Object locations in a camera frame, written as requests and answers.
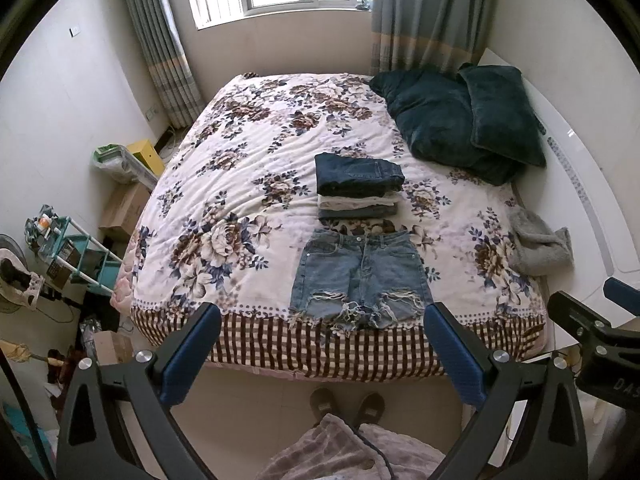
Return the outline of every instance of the folded white garment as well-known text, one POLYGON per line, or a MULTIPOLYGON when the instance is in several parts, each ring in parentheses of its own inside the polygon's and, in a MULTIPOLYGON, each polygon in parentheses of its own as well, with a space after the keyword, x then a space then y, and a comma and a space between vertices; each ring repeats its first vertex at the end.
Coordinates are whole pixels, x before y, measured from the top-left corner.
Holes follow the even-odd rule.
POLYGON ((397 191, 390 191, 384 196, 366 196, 364 198, 349 198, 348 196, 318 195, 318 207, 330 211, 344 211, 347 209, 361 209, 372 205, 393 205, 402 196, 397 191))

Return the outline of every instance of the blue gripper pad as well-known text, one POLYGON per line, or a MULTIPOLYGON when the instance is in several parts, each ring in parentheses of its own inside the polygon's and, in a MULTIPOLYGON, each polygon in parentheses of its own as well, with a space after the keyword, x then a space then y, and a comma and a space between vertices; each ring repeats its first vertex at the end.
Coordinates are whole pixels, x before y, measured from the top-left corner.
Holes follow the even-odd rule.
POLYGON ((618 304, 634 316, 640 316, 640 290, 626 283, 609 278, 602 287, 604 297, 618 304))
POLYGON ((184 401, 211 347, 218 340, 221 324, 220 311, 215 305, 209 305, 162 374, 160 402, 165 406, 184 401))
POLYGON ((482 368, 434 304, 424 309, 424 333, 462 402, 479 409, 486 399, 482 368))

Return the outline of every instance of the bedspread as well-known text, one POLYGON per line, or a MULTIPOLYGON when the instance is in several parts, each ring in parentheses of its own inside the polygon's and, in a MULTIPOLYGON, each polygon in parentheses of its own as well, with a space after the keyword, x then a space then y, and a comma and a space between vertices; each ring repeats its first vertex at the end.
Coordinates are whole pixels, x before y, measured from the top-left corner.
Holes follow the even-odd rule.
POLYGON ((413 158, 366 76, 237 76, 203 111, 158 181, 111 303, 153 344, 210 301, 223 315, 220 366, 333 380, 442 373, 422 320, 334 334, 290 322, 289 297, 313 229, 407 230, 435 301, 491 348, 543 344, 538 284, 508 265, 509 186, 413 158), (385 219, 319 221, 314 156, 385 158, 406 181, 385 219))

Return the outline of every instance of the folded clothes stack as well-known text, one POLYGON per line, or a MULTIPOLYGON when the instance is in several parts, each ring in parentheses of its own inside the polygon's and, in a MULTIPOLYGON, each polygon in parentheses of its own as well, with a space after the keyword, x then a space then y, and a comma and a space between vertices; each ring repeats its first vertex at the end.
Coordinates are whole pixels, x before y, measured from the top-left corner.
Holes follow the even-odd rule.
POLYGON ((316 155, 318 218, 382 218, 395 215, 404 175, 380 158, 316 155))

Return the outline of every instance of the windowsill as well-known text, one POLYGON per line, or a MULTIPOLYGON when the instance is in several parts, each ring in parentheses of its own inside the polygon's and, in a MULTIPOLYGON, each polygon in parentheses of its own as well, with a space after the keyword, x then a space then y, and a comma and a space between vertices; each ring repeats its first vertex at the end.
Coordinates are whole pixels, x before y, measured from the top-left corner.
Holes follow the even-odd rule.
POLYGON ((224 22, 207 23, 201 27, 197 27, 198 30, 204 30, 206 28, 217 27, 218 25, 225 25, 225 23, 240 22, 241 20, 250 20, 251 18, 260 18, 261 16, 270 16, 272 14, 287 14, 288 12, 309 12, 316 10, 346 10, 347 12, 371 12, 370 9, 351 9, 349 7, 316 7, 313 9, 286 9, 286 10, 270 10, 269 12, 261 12, 260 14, 251 14, 249 16, 239 16, 238 18, 232 18, 225 20, 224 22))

